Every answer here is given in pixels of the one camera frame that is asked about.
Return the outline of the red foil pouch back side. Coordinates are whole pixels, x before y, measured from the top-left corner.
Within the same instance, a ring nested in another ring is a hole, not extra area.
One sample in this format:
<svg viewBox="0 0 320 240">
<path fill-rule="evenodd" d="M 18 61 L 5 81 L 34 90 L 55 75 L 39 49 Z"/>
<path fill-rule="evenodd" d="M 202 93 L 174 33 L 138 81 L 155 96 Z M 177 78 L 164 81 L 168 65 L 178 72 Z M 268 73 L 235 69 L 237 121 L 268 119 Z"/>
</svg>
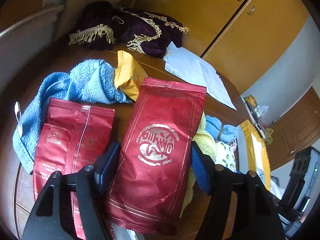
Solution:
<svg viewBox="0 0 320 240">
<path fill-rule="evenodd" d="M 36 147 L 33 170 L 35 201 L 55 171 L 76 173 L 94 164 L 110 145 L 115 111 L 52 98 Z M 78 199 L 71 193 L 77 239 L 86 238 Z"/>
</svg>

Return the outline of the small blue cloth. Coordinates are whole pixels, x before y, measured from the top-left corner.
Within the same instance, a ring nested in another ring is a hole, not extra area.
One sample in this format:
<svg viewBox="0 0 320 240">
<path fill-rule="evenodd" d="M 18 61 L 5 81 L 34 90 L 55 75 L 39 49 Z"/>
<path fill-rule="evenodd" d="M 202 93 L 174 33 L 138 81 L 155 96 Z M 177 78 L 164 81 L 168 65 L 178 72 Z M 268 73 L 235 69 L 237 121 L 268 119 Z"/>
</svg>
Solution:
<svg viewBox="0 0 320 240">
<path fill-rule="evenodd" d="M 222 141 L 230 144 L 238 136 L 235 126 L 223 124 L 217 117 L 206 116 L 206 131 L 214 138 L 214 140 Z"/>
</svg>

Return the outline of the red foil pouch with logo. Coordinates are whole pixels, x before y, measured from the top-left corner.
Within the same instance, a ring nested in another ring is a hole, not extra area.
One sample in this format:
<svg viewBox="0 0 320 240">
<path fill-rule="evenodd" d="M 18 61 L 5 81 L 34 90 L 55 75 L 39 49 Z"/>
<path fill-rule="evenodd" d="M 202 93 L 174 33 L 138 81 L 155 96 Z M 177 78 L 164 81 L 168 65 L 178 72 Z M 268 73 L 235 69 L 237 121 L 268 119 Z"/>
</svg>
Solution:
<svg viewBox="0 0 320 240">
<path fill-rule="evenodd" d="M 191 140 L 204 109 L 206 88 L 143 80 L 121 145 L 106 212 L 139 233 L 173 236 L 187 189 Z"/>
</svg>

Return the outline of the black appliance on floor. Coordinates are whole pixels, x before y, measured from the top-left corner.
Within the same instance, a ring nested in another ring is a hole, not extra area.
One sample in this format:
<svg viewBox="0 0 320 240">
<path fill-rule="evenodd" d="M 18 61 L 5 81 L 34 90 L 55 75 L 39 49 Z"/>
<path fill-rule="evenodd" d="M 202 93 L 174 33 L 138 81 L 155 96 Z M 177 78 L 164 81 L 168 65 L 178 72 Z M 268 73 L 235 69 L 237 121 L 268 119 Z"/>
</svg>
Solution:
<svg viewBox="0 0 320 240">
<path fill-rule="evenodd" d="M 273 197 L 286 239 L 294 235 L 319 207 L 319 151 L 309 146 L 296 153 L 281 198 Z"/>
</svg>

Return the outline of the yellow-rimmed storage bag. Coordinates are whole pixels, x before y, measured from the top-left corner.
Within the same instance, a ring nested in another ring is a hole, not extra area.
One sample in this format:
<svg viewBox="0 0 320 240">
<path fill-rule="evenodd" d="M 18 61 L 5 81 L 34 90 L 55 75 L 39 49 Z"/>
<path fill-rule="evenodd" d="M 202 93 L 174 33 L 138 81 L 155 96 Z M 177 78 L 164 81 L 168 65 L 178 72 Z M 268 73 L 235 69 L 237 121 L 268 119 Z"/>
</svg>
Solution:
<svg viewBox="0 0 320 240">
<path fill-rule="evenodd" d="M 237 127 L 238 144 L 238 172 L 246 174 L 253 170 L 257 173 L 264 186 L 278 199 L 284 194 L 271 178 L 271 167 L 266 145 L 256 127 L 249 120 L 245 120 Z"/>
</svg>

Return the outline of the white patterned cloth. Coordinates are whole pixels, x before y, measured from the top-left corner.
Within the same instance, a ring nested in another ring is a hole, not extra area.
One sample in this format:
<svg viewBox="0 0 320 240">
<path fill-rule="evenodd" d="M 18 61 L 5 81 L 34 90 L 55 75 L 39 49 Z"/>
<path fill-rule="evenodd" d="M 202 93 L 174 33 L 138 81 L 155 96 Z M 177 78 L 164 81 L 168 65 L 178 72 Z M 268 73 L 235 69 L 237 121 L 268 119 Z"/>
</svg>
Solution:
<svg viewBox="0 0 320 240">
<path fill-rule="evenodd" d="M 215 164 L 220 164 L 236 173 L 236 159 L 231 146 L 222 141 L 216 143 Z"/>
</svg>

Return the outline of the yellow fluffy towel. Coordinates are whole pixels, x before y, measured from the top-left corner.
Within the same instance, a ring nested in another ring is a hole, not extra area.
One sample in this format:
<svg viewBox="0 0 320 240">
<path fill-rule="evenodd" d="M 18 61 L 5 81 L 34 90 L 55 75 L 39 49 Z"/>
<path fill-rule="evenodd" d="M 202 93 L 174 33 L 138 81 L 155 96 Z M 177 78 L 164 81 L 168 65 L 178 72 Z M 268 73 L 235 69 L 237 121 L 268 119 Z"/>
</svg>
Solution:
<svg viewBox="0 0 320 240">
<path fill-rule="evenodd" d="M 211 191 L 209 173 L 206 170 L 204 160 L 201 160 L 198 154 L 207 155 L 208 159 L 214 162 L 217 148 L 213 137 L 206 131 L 206 116 L 204 113 L 202 113 L 199 127 L 192 142 L 197 144 L 197 148 L 196 150 L 191 150 L 191 166 L 180 216 L 182 216 L 185 208 L 191 203 L 195 182 L 198 183 L 200 190 L 204 191 L 207 195 Z"/>
</svg>

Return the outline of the cluttered side shelf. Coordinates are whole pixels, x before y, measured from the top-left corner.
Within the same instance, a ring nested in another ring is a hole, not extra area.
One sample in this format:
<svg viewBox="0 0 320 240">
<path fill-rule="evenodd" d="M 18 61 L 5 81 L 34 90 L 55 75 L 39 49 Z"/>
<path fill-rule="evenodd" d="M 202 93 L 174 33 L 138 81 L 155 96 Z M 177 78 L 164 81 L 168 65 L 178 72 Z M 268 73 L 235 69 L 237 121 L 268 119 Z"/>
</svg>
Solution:
<svg viewBox="0 0 320 240">
<path fill-rule="evenodd" d="M 267 128 L 263 123 L 262 116 L 267 110 L 267 106 L 261 106 L 257 104 L 255 97 L 249 95 L 247 97 L 241 98 L 246 106 L 246 109 L 249 113 L 250 119 L 256 130 L 260 133 L 260 136 L 263 138 L 266 145 L 272 144 L 273 138 L 272 133 L 273 129 Z"/>
</svg>

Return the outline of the blue terry towel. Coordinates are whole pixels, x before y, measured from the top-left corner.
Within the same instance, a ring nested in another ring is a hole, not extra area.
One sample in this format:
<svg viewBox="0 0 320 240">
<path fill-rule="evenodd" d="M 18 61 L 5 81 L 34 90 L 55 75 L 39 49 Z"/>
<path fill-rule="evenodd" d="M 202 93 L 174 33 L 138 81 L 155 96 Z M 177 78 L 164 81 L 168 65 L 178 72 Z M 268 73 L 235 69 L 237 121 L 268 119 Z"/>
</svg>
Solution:
<svg viewBox="0 0 320 240">
<path fill-rule="evenodd" d="M 88 59 L 77 64 L 70 72 L 48 75 L 24 111 L 21 111 L 18 102 L 15 103 L 17 126 L 12 145 L 27 173 L 33 172 L 36 146 L 50 98 L 107 105 L 131 103 L 125 93 L 114 86 L 114 76 L 115 68 L 106 61 Z"/>
</svg>

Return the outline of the yellow foil packet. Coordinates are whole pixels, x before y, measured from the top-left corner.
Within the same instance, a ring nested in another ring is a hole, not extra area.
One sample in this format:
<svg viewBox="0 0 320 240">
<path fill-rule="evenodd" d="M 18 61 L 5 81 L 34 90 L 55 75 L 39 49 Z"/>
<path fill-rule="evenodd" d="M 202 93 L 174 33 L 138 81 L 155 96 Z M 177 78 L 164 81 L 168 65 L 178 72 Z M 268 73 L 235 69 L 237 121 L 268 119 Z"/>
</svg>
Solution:
<svg viewBox="0 0 320 240">
<path fill-rule="evenodd" d="M 118 65 L 114 74 L 114 86 L 131 100 L 136 101 L 142 82 L 148 77 L 135 58 L 124 50 L 117 51 Z"/>
</svg>

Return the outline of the white paper sheets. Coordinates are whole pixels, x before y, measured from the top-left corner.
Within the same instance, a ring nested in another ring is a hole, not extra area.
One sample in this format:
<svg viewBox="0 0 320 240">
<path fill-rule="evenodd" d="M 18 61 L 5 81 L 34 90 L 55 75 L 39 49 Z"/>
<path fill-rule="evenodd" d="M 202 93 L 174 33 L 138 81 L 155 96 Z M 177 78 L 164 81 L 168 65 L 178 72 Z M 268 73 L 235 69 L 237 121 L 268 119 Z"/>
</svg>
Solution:
<svg viewBox="0 0 320 240">
<path fill-rule="evenodd" d="M 177 48 L 173 42 L 168 45 L 163 60 L 167 72 L 193 85 L 206 87 L 212 98 L 236 109 L 223 81 L 208 62 L 183 47 Z"/>
</svg>

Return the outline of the wooden wardrobe cabinet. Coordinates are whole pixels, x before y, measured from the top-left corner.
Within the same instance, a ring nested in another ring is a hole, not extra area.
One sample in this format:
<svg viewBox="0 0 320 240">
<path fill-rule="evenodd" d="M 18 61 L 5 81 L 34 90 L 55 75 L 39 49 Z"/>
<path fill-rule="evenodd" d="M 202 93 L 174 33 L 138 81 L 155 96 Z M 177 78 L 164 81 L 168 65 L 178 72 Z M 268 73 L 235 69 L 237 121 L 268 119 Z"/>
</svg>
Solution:
<svg viewBox="0 0 320 240">
<path fill-rule="evenodd" d="M 183 46 L 245 92 L 294 41 L 308 11 L 301 0 L 136 0 L 134 8 L 189 28 Z"/>
</svg>

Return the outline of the purple velvet cloth gold fringe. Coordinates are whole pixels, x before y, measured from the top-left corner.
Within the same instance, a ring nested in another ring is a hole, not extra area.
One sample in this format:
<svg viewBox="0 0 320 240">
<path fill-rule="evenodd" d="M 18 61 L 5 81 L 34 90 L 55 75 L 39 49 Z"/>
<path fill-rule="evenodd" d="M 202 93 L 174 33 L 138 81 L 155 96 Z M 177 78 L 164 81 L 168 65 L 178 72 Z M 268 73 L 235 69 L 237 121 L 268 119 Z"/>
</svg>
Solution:
<svg viewBox="0 0 320 240">
<path fill-rule="evenodd" d="M 189 28 L 174 18 L 143 10 L 116 7 L 107 1 L 93 2 L 83 9 L 69 34 L 69 45 L 91 50 L 112 50 L 123 43 L 131 51 L 163 58 L 172 42 L 182 46 Z"/>
</svg>

